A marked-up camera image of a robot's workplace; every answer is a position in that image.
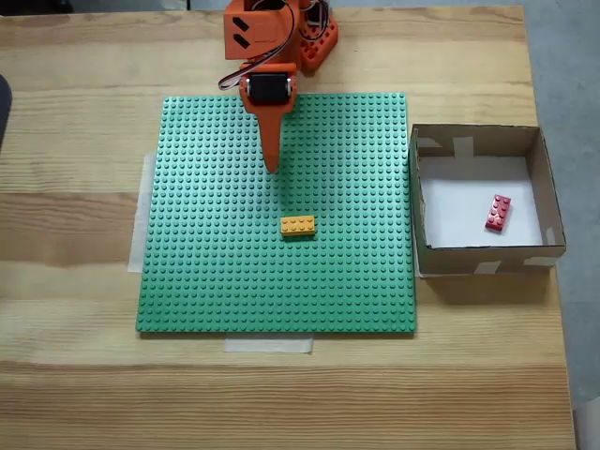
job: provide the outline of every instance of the wire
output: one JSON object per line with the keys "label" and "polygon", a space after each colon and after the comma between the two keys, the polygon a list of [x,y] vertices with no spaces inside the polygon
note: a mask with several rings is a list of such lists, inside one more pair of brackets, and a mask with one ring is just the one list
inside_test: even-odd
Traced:
{"label": "wire", "polygon": [[314,3],[319,3],[319,5],[321,5],[321,10],[322,10],[322,23],[321,23],[321,31],[319,32],[319,35],[317,35],[316,37],[308,37],[307,35],[305,35],[302,30],[300,30],[300,36],[302,36],[302,39],[304,40],[308,40],[311,42],[314,42],[316,40],[319,40],[323,37],[323,35],[325,34],[325,31],[327,31],[327,27],[329,26],[329,5],[327,4],[327,2],[325,0],[314,0]]}
{"label": "wire", "polygon": [[283,48],[286,45],[288,45],[288,43],[292,39],[293,30],[296,26],[296,19],[293,14],[293,9],[292,9],[292,7],[290,7],[290,5],[288,5],[287,0],[282,0],[282,1],[283,1],[283,4],[286,7],[288,7],[288,9],[290,10],[290,14],[292,14],[292,27],[290,28],[290,34],[285,39],[285,42],[283,42],[281,45],[277,46],[275,49],[265,53],[263,57],[261,57],[260,59],[257,59],[253,63],[250,63],[249,66],[240,68],[239,70],[236,70],[234,73],[230,73],[226,77],[222,78],[218,82],[218,88],[221,91],[228,91],[228,90],[234,88],[235,86],[237,86],[240,83],[240,80],[242,79],[242,77],[249,74],[252,70],[258,68],[259,66],[262,66],[267,61],[270,61],[271,59],[273,59],[275,56],[277,56],[283,50]]}
{"label": "wire", "polygon": [[261,3],[264,3],[264,2],[265,2],[265,0],[259,0],[254,5],[252,5],[252,7],[250,8],[250,11],[256,11],[256,8],[258,8],[261,5]]}
{"label": "wire", "polygon": [[317,3],[317,0],[312,0],[310,2],[310,5],[308,5],[307,7],[301,7],[300,10],[301,11],[308,11],[309,9],[311,9],[312,7],[315,6],[315,3]]}

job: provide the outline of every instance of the green lego baseplate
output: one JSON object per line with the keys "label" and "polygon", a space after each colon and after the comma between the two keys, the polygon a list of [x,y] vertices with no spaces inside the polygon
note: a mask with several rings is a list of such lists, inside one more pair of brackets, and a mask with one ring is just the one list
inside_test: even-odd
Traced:
{"label": "green lego baseplate", "polygon": [[274,174],[238,97],[165,99],[138,331],[413,332],[408,161],[403,94],[299,95]]}

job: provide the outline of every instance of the red lego brick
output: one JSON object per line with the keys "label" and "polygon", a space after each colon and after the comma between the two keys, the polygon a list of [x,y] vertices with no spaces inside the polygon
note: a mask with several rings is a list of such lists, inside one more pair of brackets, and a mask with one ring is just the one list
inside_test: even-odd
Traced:
{"label": "red lego brick", "polygon": [[487,215],[486,228],[501,232],[504,228],[509,207],[510,199],[508,197],[494,195],[494,202],[491,204],[489,214]]}

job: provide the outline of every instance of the black object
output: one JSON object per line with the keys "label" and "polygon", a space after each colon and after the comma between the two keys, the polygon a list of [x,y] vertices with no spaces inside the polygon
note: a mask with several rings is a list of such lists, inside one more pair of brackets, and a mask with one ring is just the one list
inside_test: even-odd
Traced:
{"label": "black object", "polygon": [[318,26],[323,20],[323,11],[321,3],[315,2],[311,9],[307,11],[307,22],[309,25]]}
{"label": "black object", "polygon": [[4,138],[4,132],[7,129],[11,103],[12,92],[10,92],[10,86],[7,79],[0,75],[0,145],[2,145],[2,138]]}
{"label": "black object", "polygon": [[277,73],[251,73],[250,101],[256,105],[283,105],[290,99],[288,92],[288,74]]}
{"label": "black object", "polygon": [[0,16],[30,14],[70,14],[73,6],[68,0],[0,0]]}
{"label": "black object", "polygon": [[277,11],[285,4],[282,0],[257,0],[253,3],[256,6],[251,9],[252,11]]}
{"label": "black object", "polygon": [[233,23],[235,23],[235,25],[242,30],[243,32],[246,33],[246,31],[250,28],[249,25],[247,23],[245,23],[242,18],[240,17],[234,17],[233,18]]}
{"label": "black object", "polygon": [[247,49],[250,46],[250,43],[247,40],[245,40],[241,35],[238,35],[237,33],[235,33],[233,35],[233,39],[235,39],[235,42],[240,44],[245,49]]}

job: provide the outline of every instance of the gray floor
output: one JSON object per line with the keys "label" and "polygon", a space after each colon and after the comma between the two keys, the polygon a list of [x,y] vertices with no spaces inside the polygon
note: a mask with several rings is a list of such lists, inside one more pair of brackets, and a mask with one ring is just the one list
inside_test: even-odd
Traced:
{"label": "gray floor", "polygon": [[[72,0],[76,11],[185,9],[185,0]],[[228,0],[191,0],[192,9]],[[596,0],[332,0],[344,7],[525,7],[539,122],[547,136],[566,229],[559,263],[574,406],[600,396],[600,2]]]}

